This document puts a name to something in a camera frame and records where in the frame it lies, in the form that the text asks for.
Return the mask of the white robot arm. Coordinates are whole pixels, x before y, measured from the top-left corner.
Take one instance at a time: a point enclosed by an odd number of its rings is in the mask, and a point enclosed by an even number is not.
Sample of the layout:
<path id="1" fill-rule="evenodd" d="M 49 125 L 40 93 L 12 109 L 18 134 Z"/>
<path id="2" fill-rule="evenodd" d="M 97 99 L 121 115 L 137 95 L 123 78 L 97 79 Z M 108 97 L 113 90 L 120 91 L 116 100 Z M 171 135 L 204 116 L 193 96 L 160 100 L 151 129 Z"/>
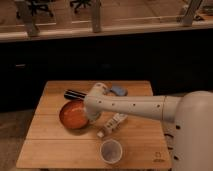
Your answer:
<path id="1" fill-rule="evenodd" d="M 96 83 L 84 99 L 87 118 L 110 111 L 175 124 L 172 171 L 213 171 L 213 93 L 176 96 L 108 96 Z"/>

